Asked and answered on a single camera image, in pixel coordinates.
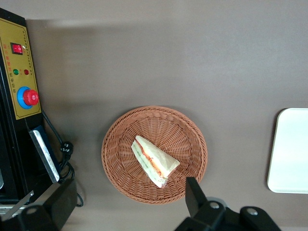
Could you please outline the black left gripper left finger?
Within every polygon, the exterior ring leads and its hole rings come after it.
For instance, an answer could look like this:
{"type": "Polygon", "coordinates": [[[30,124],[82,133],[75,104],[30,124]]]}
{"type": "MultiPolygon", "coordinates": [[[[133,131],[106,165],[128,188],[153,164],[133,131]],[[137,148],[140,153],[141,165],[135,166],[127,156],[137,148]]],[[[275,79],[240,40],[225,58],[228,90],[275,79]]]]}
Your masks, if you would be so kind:
{"type": "Polygon", "coordinates": [[[2,231],[60,231],[77,205],[74,179],[61,184],[42,205],[26,207],[19,215],[0,221],[2,231]]]}

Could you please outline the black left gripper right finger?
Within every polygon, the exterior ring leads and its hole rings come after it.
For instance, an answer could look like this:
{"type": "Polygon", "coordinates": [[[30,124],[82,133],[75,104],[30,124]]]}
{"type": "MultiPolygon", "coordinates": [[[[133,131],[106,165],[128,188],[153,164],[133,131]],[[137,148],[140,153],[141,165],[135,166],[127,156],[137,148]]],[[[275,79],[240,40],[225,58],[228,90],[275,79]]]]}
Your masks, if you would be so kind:
{"type": "Polygon", "coordinates": [[[242,207],[239,213],[218,200],[209,200],[193,177],[186,178],[185,202],[190,216],[177,231],[279,231],[269,214],[255,206],[242,207]]]}

